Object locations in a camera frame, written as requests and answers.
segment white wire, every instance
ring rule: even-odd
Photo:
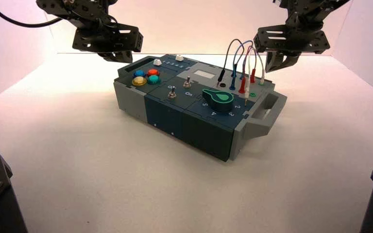
[[[258,55],[258,58],[261,61],[261,66],[262,66],[262,77],[261,77],[261,81],[259,82],[259,84],[264,85],[264,80],[265,80],[264,63],[262,62],[261,56],[256,50],[255,50],[255,54]]]

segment teal button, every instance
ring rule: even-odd
[[[151,75],[148,77],[148,84],[154,85],[160,82],[161,80],[159,79],[158,75]]]

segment gray handle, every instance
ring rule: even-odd
[[[245,125],[244,139],[267,135],[286,102],[287,97],[278,92],[266,93],[263,99],[257,101],[249,112],[250,118],[247,119]]]

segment blue button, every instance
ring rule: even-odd
[[[137,70],[135,71],[133,77],[138,77],[138,76],[142,76],[142,77],[145,77],[145,72],[143,70]]]

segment red button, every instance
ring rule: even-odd
[[[151,76],[151,75],[159,75],[159,71],[156,69],[148,70],[148,76]]]

